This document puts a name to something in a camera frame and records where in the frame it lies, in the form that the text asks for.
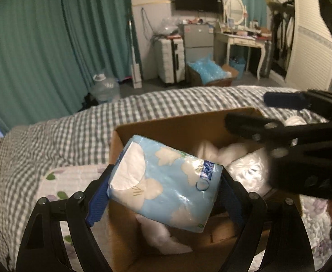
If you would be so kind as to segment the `white suitcase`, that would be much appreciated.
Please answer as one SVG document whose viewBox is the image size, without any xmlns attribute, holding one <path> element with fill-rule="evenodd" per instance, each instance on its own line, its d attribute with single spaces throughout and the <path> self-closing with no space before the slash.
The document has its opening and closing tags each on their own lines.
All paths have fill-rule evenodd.
<svg viewBox="0 0 332 272">
<path fill-rule="evenodd" d="M 165 84 L 185 81 L 184 43 L 182 38 L 159 39 L 154 44 L 158 76 Z"/>
</svg>

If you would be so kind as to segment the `blue cloud tissue pack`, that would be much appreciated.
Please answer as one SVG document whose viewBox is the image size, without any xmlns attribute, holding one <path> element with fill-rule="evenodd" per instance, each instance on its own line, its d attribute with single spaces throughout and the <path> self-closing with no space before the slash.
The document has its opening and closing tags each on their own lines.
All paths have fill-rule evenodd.
<svg viewBox="0 0 332 272">
<path fill-rule="evenodd" d="M 111 172 L 108 196 L 156 222 L 201 233 L 222 172 L 221 165 L 134 135 Z"/>
</svg>

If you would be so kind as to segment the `box of blue bags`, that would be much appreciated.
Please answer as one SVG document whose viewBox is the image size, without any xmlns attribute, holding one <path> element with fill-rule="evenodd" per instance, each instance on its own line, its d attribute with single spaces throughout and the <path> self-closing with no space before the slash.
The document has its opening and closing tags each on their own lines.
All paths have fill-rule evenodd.
<svg viewBox="0 0 332 272">
<path fill-rule="evenodd" d="M 186 71 L 191 87 L 230 87 L 239 74 L 228 64 L 216 64 L 209 56 L 187 62 Z"/>
</svg>

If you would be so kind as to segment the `white lace cloth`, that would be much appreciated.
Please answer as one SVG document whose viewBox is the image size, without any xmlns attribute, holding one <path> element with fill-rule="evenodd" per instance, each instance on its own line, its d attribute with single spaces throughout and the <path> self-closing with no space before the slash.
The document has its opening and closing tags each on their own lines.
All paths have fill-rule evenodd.
<svg viewBox="0 0 332 272">
<path fill-rule="evenodd" d="M 218 149 L 209 141 L 202 141 L 194 149 L 194 155 L 225 167 L 233 180 L 240 182 L 248 192 L 264 196 L 271 190 L 264 148 L 249 153 L 246 143 L 233 143 Z"/>
</svg>

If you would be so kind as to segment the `white dressing table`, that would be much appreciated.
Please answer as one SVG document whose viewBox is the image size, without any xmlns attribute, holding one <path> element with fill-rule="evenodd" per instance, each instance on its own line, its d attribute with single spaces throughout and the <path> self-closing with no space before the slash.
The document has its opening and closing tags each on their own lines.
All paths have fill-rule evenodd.
<svg viewBox="0 0 332 272">
<path fill-rule="evenodd" d="M 259 59 L 259 65 L 257 67 L 257 79 L 261 79 L 261 67 L 264 62 L 264 58 L 266 55 L 265 51 L 265 43 L 267 40 L 265 39 L 260 39 L 258 37 L 254 36 L 239 36 L 239 35 L 234 35 L 234 34 L 226 34 L 226 33 L 220 33 L 216 32 L 214 34 L 214 38 L 221 42 L 226 44 L 226 58 L 225 62 L 228 63 L 231 55 L 231 47 L 232 46 L 240 46 L 240 47 L 248 47 L 248 56 L 247 56 L 247 61 L 246 61 L 246 69 L 249 68 L 250 64 L 250 56 L 251 56 L 251 49 L 260 49 L 261 50 L 261 57 Z"/>
</svg>

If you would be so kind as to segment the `teal curtain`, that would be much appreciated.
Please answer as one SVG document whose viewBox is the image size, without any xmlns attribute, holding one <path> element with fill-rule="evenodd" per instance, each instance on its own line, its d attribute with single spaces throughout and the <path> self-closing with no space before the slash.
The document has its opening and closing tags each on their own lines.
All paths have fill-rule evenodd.
<svg viewBox="0 0 332 272">
<path fill-rule="evenodd" d="M 137 55 L 131 0 L 0 0 L 0 131 L 80 110 L 94 76 Z"/>
</svg>

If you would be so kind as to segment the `brown cardboard box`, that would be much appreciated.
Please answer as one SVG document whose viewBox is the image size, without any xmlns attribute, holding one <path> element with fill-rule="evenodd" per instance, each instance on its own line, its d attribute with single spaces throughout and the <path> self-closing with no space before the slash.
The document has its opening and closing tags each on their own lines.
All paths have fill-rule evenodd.
<svg viewBox="0 0 332 272">
<path fill-rule="evenodd" d="M 209 144 L 217 149 L 239 141 L 226 130 L 228 110 L 170 117 L 119 125 L 110 141 L 110 163 L 114 164 L 135 134 L 160 141 L 186 153 L 196 153 Z M 236 240 L 237 226 L 223 207 L 217 206 L 201 233 L 138 219 L 134 211 L 111 201 L 103 221 L 110 236 L 104 248 L 114 271 L 202 271 L 199 256 L 211 257 L 211 270 L 219 268 Z"/>
</svg>

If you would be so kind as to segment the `grey mini fridge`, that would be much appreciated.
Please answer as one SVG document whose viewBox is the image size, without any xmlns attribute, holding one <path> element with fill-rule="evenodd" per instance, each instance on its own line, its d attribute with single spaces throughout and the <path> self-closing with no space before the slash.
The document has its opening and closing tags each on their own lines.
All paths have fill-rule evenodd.
<svg viewBox="0 0 332 272">
<path fill-rule="evenodd" d="M 187 63 L 212 57 L 214 45 L 214 27 L 212 25 L 183 24 L 181 32 Z"/>
</svg>

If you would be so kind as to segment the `oval vanity mirror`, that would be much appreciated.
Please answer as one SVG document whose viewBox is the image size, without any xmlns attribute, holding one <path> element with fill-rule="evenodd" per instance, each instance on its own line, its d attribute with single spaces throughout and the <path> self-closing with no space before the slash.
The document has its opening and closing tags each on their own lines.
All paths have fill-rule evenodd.
<svg viewBox="0 0 332 272">
<path fill-rule="evenodd" d="M 226 0 L 224 13 L 227 23 L 233 22 L 233 26 L 241 25 L 245 19 L 245 5 L 242 0 Z"/>
</svg>

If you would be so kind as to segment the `clear water jug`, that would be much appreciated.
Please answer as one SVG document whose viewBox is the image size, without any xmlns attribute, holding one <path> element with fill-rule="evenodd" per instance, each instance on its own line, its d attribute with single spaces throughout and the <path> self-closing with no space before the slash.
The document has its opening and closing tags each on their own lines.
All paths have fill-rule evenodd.
<svg viewBox="0 0 332 272">
<path fill-rule="evenodd" d="M 120 87 L 114 76 L 101 73 L 94 75 L 93 80 L 94 85 L 90 90 L 90 94 L 99 104 L 120 100 Z"/>
</svg>

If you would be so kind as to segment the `white wardrobe door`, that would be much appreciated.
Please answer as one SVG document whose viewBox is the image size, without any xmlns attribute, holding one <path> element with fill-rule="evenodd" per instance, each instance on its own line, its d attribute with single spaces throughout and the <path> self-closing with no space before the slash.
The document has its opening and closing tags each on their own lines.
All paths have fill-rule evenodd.
<svg viewBox="0 0 332 272">
<path fill-rule="evenodd" d="M 318 0 L 294 0 L 295 21 L 286 83 L 299 89 L 328 91 L 332 85 L 332 36 Z"/>
</svg>

